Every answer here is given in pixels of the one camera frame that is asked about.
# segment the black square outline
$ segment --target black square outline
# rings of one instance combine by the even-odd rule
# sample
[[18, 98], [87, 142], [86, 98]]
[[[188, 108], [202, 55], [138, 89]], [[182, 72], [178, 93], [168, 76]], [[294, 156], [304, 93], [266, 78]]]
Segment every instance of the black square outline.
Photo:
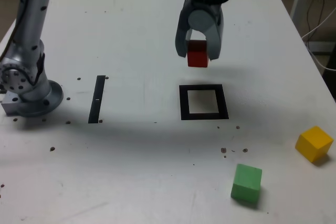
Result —
[[[188, 90], [215, 90], [218, 113], [190, 113]], [[180, 85], [181, 120], [220, 120], [229, 119], [221, 84]]]

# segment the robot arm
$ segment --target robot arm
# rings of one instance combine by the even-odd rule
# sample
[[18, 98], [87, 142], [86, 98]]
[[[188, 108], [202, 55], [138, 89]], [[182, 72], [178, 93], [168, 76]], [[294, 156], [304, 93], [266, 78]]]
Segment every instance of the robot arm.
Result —
[[[206, 36], [207, 55], [217, 59], [222, 44], [221, 4], [228, 0], [185, 0], [175, 45], [185, 57], [192, 30]], [[0, 56], [0, 82], [8, 92], [2, 102], [7, 115], [39, 116], [55, 109], [63, 99], [59, 84], [44, 70], [44, 45], [40, 40], [49, 0], [20, 0], [16, 24]]]
[[206, 37], [206, 54], [218, 59], [222, 46], [223, 13], [221, 4], [228, 0], [185, 0], [175, 38], [179, 56], [186, 57], [192, 30]]
[[49, 0], [20, 0], [16, 24], [0, 57], [0, 82], [8, 90], [2, 106], [7, 115], [38, 116], [63, 99], [59, 84], [44, 70], [40, 40]]

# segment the black strip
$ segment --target black strip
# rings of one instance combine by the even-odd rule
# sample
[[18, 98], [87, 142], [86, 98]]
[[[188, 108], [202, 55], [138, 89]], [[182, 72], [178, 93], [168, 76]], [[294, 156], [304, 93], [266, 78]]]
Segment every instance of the black strip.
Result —
[[[215, 90], [218, 113], [190, 113], [188, 90]], [[221, 84], [180, 85], [181, 120], [219, 120], [229, 119]]]
[[97, 76], [95, 91], [93, 93], [89, 123], [98, 123], [101, 100], [103, 98], [105, 76]]

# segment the cable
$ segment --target cable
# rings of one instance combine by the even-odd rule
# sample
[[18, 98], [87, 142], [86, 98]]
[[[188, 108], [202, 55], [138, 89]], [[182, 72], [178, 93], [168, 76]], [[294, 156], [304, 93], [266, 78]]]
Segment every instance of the cable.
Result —
[[[309, 24], [309, 12], [310, 12], [310, 8], [313, 6], [313, 3], [314, 3], [315, 0], [311, 0], [311, 3], [308, 7], [308, 10], [307, 10], [307, 16], [306, 16], [306, 20], [307, 20], [307, 24], [308, 24], [308, 31], [310, 32], [310, 24]], [[309, 48], [309, 37], [308, 37], [308, 40], [306, 41], [306, 46], [308, 45], [308, 48]]]
[[1, 54], [1, 56], [0, 56], [0, 62], [1, 62], [1, 61], [3, 60], [3, 58], [6, 56], [8, 50], [9, 50], [9, 47], [10, 47], [11, 43], [13, 42], [14, 36], [15, 36], [15, 34], [16, 34], [16, 32], [17, 32], [17, 30], [18, 30], [18, 28], [19, 28], [19, 26], [20, 26], [20, 24], [21, 24], [21, 22], [22, 22], [22, 20], [23, 20], [23, 18], [24, 18], [24, 16], [25, 16], [25, 14], [26, 14], [27, 6], [28, 6], [28, 2], [29, 2], [29, 0], [26, 0], [26, 1], [25, 1], [25, 5], [24, 5], [24, 8], [23, 8], [21, 17], [18, 19], [18, 21], [17, 21], [17, 23], [16, 23], [16, 25], [15, 25], [13, 31], [12, 31], [12, 34], [11, 34], [10, 37], [9, 37], [9, 40], [8, 40], [8, 42], [7, 42], [7, 45], [6, 45], [4, 51], [2, 52], [2, 54]]
[[307, 34], [305, 34], [305, 35], [303, 35], [302, 37], [301, 37], [301, 39], [303, 39], [303, 38], [305, 38], [305, 36], [307, 36], [307, 35], [309, 35], [309, 34], [311, 34], [313, 31], [315, 31], [317, 28], [319, 28], [320, 26], [322, 26], [323, 25], [323, 23], [324, 22], [326, 22], [327, 21], [327, 19], [328, 18], [330, 18], [330, 16], [335, 12], [335, 10], [336, 10], [336, 7], [335, 7], [335, 9], [334, 10], [332, 10], [332, 12], [328, 15], [328, 17], [326, 17], [326, 19], [320, 24], [320, 25], [318, 25], [317, 27], [315, 27], [312, 31], [310, 31], [309, 33], [307, 33]]
[[[317, 25], [319, 25], [320, 22], [321, 22], [321, 18], [322, 18], [322, 14], [323, 14], [323, 10], [324, 10], [324, 5], [325, 5], [325, 3], [326, 3], [326, 0], [322, 0], [322, 7], [321, 7], [320, 17], [319, 17], [319, 21], [318, 21]], [[308, 36], [308, 39], [307, 39], [308, 47], [309, 47], [310, 39], [315, 35], [316, 31], [317, 31], [317, 30], [315, 30], [315, 31], [312, 33], [311, 36], [310, 36], [310, 35]]]
[[324, 65], [321, 64], [321, 62], [319, 62], [319, 60], [317, 59], [317, 57], [310, 51], [309, 48], [307, 48], [308, 52], [310, 53], [310, 55], [312, 55], [314, 57], [314, 60], [318, 63], [318, 65], [320, 65], [322, 68], [324, 68], [325, 70], [328, 71], [332, 71], [332, 72], [336, 72], [336, 69], [331, 69], [331, 68], [326, 68]]

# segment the white table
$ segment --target white table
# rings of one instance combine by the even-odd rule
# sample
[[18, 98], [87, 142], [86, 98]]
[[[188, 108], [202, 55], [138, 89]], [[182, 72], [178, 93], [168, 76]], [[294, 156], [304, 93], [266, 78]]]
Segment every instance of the white table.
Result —
[[[207, 69], [175, 51], [183, 2], [50, 0], [46, 72], [65, 99], [35, 119], [1, 110], [1, 223], [335, 223], [336, 147], [314, 166], [295, 142], [314, 125], [336, 137], [336, 107], [281, 0], [225, 3]], [[88, 124], [97, 75], [103, 123]], [[208, 83], [229, 120], [181, 121], [179, 85]], [[263, 171], [256, 209], [230, 198], [238, 163]]]

